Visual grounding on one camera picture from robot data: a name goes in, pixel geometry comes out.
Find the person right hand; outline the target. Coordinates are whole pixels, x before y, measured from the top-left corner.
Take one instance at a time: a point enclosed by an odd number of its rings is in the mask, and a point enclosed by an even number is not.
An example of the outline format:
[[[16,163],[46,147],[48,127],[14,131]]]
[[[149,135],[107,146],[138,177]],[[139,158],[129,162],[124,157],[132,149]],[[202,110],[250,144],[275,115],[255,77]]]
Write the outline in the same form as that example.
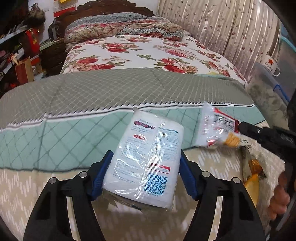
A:
[[[278,185],[275,187],[273,196],[269,202],[268,214],[271,220],[275,220],[278,215],[283,215],[287,211],[290,196],[285,191],[287,187],[287,177],[282,172],[278,177]]]

